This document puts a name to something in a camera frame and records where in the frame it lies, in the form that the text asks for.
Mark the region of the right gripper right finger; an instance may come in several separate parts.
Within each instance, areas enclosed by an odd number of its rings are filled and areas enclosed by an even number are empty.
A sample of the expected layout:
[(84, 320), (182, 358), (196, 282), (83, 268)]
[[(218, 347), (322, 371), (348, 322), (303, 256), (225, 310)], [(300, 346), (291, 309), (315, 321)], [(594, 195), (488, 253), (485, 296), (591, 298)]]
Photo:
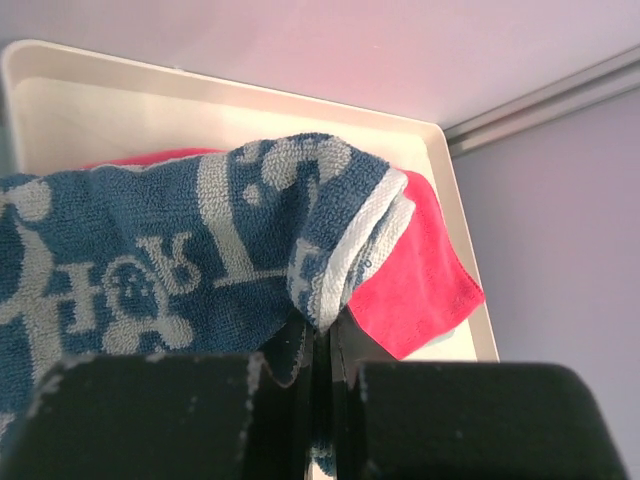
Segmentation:
[(341, 479), (624, 479), (599, 406), (556, 364), (397, 361), (344, 316), (329, 331)]

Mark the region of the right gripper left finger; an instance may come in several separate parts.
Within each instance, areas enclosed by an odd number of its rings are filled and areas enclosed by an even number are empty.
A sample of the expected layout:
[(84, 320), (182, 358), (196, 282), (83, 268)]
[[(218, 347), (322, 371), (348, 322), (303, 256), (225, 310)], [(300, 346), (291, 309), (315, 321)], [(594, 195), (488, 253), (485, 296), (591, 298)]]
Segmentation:
[(36, 388), (5, 479), (304, 479), (308, 327), (250, 354), (70, 357)]

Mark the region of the pink red towel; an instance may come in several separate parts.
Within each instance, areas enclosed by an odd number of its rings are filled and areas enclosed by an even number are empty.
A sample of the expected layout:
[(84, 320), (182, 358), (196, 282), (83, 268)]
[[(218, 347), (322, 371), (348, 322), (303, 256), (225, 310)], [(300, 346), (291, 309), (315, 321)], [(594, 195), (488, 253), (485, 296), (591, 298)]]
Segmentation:
[(403, 358), (484, 300), (426, 179), (336, 137), (80, 170), (59, 193), (83, 241), (81, 351), (245, 352), (292, 311), (326, 331), (348, 310)]

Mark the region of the white blue patterned towel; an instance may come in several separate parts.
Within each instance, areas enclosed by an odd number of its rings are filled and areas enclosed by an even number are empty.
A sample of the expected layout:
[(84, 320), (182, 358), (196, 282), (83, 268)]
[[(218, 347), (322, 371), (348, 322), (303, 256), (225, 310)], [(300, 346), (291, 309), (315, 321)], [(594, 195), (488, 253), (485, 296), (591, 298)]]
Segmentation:
[(342, 467), (313, 352), (415, 211), (307, 133), (1, 181), (1, 475), (292, 479)]

